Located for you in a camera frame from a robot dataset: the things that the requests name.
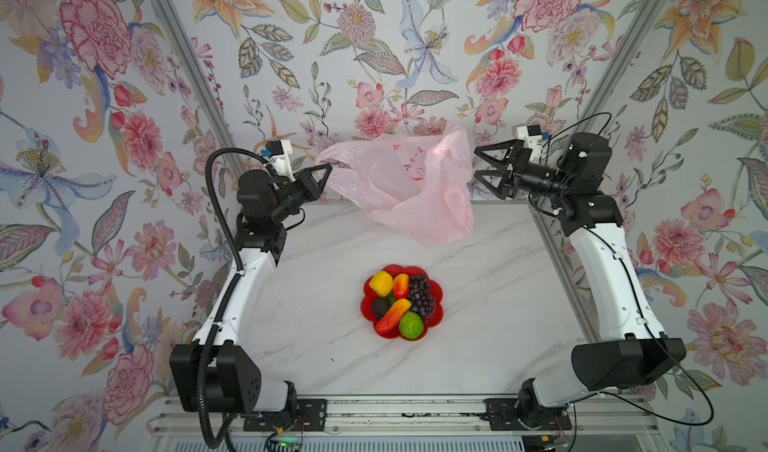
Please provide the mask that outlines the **pink plastic bag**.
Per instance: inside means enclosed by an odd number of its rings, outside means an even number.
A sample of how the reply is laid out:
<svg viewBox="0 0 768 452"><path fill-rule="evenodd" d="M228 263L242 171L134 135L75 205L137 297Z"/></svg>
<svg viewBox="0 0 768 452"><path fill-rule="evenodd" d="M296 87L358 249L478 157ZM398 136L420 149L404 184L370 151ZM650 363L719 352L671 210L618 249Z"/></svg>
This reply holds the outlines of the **pink plastic bag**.
<svg viewBox="0 0 768 452"><path fill-rule="evenodd" d="M380 136L337 143L315 163L330 164L327 186L369 219L425 245L453 243L474 229L466 130L436 136Z"/></svg>

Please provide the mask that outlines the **yellow lemon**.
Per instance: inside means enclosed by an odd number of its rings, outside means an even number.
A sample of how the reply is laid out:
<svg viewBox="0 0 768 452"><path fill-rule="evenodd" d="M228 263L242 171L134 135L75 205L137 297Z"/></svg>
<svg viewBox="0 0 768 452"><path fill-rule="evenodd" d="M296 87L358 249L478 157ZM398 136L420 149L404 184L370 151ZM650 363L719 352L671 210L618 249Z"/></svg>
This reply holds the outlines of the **yellow lemon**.
<svg viewBox="0 0 768 452"><path fill-rule="evenodd" d="M394 285L393 277L386 271L375 274L368 282L368 287L380 298L386 298L392 293Z"/></svg>

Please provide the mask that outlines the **dark purple grape bunch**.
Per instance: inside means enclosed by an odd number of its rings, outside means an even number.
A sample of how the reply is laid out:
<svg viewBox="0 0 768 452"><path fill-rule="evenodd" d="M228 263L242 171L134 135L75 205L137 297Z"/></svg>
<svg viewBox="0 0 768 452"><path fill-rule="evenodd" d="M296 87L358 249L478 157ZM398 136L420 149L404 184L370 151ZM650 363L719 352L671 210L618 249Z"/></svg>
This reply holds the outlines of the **dark purple grape bunch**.
<svg viewBox="0 0 768 452"><path fill-rule="evenodd" d="M410 311L417 314L422 321L427 321L433 316L436 301L431 295L431 283L426 275L409 278L407 300L411 303Z"/></svg>

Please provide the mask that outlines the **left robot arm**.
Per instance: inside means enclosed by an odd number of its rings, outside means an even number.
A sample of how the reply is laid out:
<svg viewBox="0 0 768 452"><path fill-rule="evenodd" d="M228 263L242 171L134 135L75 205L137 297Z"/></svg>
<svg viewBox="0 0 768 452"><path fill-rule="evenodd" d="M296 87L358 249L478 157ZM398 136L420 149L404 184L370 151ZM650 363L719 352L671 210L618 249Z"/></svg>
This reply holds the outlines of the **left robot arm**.
<svg viewBox="0 0 768 452"><path fill-rule="evenodd" d="M170 357L186 412L277 413L287 407L293 385L269 378L249 355L249 316L282 255L289 230L285 221L320 198L331 170L325 164L293 178L275 178L264 170L240 177L233 265L211 315L192 342L176 346Z"/></svg>

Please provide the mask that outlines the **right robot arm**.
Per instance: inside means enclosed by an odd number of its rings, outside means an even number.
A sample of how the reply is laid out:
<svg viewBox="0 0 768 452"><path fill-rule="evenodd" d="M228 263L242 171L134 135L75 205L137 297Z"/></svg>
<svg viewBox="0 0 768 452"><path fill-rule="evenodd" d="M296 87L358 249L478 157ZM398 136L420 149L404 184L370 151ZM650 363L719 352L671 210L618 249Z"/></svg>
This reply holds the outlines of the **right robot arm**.
<svg viewBox="0 0 768 452"><path fill-rule="evenodd" d="M528 414L555 411L607 388L648 385L686 356L643 293L626 245L616 201L600 190L612 157L606 138L573 134L556 166L538 162L517 139L479 146L489 165L476 179L501 200L519 193L544 198L584 268L599 321L599 339L576 346L556 369L527 380L518 394Z"/></svg>

